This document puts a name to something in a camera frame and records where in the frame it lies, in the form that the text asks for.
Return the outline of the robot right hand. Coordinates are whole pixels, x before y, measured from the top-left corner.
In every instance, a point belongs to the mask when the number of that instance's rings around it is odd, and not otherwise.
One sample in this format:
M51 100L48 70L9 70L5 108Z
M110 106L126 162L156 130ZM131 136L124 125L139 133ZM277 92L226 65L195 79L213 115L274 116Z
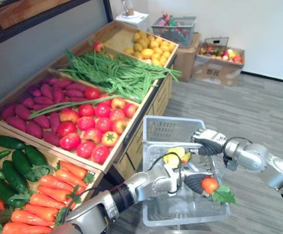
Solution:
M223 147L227 142L227 137L214 130L199 129L196 131L192 140L194 143L199 143L202 146L197 150L197 154L201 156L212 156L221 154Z

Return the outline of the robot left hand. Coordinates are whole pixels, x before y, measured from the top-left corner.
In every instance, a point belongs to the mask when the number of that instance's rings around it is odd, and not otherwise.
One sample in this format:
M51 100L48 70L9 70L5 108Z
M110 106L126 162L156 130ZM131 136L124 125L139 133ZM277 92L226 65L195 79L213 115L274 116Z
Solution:
M214 173L211 172L186 173L183 182L193 192L200 194L204 197L209 197L209 194L202 188L202 180L213 176Z

